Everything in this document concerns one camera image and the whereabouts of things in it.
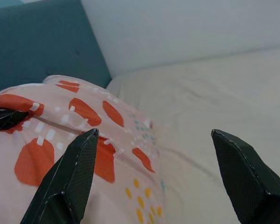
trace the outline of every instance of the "yellow dot pattern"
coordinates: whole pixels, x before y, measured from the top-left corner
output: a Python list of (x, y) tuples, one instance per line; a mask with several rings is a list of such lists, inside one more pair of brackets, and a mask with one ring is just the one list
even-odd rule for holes
[(137, 209), (137, 216), (138, 216), (139, 222), (140, 222), (141, 224), (144, 223), (144, 218), (143, 218), (143, 214), (142, 214), (141, 209)]
[(134, 179), (134, 185), (136, 188), (139, 188), (140, 184), (139, 184), (138, 179)]
[(142, 197), (138, 197), (138, 203), (139, 205), (141, 206), (141, 208), (144, 208), (145, 205), (144, 205), (144, 200), (142, 199)]
[(157, 210), (157, 213), (158, 213), (158, 216), (161, 217), (162, 216), (162, 213), (163, 213), (163, 209), (162, 207), (158, 207), (158, 210)]
[(146, 196), (147, 198), (150, 198), (150, 195), (151, 195), (151, 189), (150, 189), (150, 188), (146, 188), (146, 189), (145, 189), (145, 196)]
[(153, 213), (153, 215), (156, 215), (156, 213), (155, 213), (155, 210), (154, 210), (153, 206), (150, 206), (150, 210), (151, 210), (151, 212)]
[(153, 215), (149, 212), (148, 216), (149, 216), (149, 219), (150, 219), (151, 223), (154, 224), (154, 217), (153, 217)]
[(130, 189), (129, 188), (126, 188), (126, 195), (130, 198), (130, 199), (132, 199), (132, 193), (131, 193), (131, 191), (130, 191)]

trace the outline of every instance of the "white wall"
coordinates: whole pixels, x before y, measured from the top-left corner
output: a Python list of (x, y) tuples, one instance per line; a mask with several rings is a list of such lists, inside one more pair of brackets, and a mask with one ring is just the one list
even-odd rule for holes
[(280, 43), (280, 0), (82, 0), (113, 76)]

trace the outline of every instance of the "white bed sheet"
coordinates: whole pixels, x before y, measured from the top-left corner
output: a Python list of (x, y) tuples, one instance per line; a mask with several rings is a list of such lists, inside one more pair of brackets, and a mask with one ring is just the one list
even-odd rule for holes
[(155, 122), (169, 223), (239, 224), (213, 128), (251, 144), (280, 176), (280, 49), (139, 70), (108, 90)]

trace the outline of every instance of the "bed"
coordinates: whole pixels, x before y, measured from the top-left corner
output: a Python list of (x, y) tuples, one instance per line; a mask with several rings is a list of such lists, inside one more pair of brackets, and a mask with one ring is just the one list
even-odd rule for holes
[(280, 176), (280, 48), (143, 69), (110, 82), (80, 1), (0, 9), (0, 90), (51, 74), (107, 88), (153, 119), (168, 223), (239, 223), (220, 177), (213, 128), (253, 145)]

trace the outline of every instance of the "upholstered headboard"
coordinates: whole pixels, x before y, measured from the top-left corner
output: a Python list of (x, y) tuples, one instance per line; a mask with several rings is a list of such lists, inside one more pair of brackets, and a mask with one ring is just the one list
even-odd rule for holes
[(0, 90), (52, 74), (106, 87), (109, 70), (80, 0), (0, 9)]

